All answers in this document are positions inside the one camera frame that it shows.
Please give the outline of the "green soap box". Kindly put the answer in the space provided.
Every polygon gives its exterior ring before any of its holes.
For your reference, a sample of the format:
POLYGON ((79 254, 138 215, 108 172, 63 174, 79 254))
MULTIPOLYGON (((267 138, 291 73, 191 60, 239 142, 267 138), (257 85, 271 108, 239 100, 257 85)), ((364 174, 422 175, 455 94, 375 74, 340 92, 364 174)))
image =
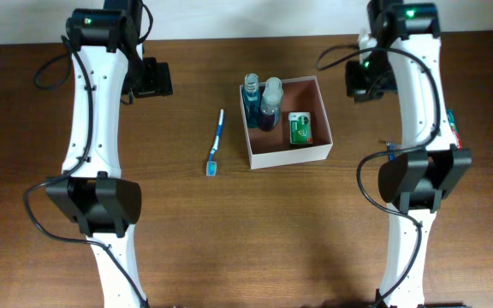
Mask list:
POLYGON ((313 143, 312 119, 310 112, 288 114, 289 143, 293 146, 308 146, 313 143))

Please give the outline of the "white cardboard box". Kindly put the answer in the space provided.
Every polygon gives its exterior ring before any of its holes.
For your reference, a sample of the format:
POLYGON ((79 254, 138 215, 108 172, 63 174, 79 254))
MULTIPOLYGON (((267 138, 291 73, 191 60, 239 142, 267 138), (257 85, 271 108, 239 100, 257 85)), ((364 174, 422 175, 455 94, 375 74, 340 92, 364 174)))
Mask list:
POLYGON ((284 98, 276 127, 269 132, 243 125, 251 169, 324 160, 333 146, 329 120, 317 77, 305 76, 282 81, 284 98), (291 145, 288 114, 308 112, 311 116, 312 143, 291 145))

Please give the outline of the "clear purple liquid bottle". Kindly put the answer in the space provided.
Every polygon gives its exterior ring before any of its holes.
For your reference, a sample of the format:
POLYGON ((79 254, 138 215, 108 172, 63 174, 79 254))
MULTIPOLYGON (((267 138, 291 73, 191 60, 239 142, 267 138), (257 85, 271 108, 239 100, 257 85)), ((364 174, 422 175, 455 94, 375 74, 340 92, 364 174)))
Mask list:
POLYGON ((265 82, 258 121, 261 130, 269 132, 279 122, 283 95, 282 81, 279 78, 271 77, 265 82))

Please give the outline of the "teal mouthwash bottle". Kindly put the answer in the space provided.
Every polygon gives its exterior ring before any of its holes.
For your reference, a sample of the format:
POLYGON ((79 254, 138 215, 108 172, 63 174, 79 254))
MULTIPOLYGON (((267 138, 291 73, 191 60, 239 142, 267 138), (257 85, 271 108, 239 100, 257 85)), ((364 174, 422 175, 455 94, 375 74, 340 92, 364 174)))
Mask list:
POLYGON ((245 76, 242 98, 245 108, 246 124, 249 128, 257 128, 261 94, 258 76, 256 74, 247 74, 245 76))

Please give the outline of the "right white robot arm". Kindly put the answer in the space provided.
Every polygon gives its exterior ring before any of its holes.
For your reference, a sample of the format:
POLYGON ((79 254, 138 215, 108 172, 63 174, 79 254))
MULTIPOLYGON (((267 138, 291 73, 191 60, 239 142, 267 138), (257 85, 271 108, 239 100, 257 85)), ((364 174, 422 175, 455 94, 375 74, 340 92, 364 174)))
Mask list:
POLYGON ((370 1, 370 30, 358 38, 359 60, 346 65, 355 102, 396 92, 401 143, 381 152, 380 208, 389 216, 387 263, 376 307, 422 307, 431 225, 441 203, 472 164, 448 121, 440 75, 441 31, 433 3, 370 1))

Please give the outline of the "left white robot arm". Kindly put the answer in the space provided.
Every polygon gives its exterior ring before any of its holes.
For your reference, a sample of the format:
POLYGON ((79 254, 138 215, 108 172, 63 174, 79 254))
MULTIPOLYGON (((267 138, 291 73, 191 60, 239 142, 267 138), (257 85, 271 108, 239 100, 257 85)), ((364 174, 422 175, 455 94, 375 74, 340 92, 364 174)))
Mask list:
POLYGON ((141 1, 106 1, 75 9, 62 42, 74 76, 71 136, 62 173, 43 183, 53 204, 92 248, 106 307, 147 307, 134 250, 141 188, 122 178, 118 152, 122 96, 169 96, 169 65, 144 55, 141 1))

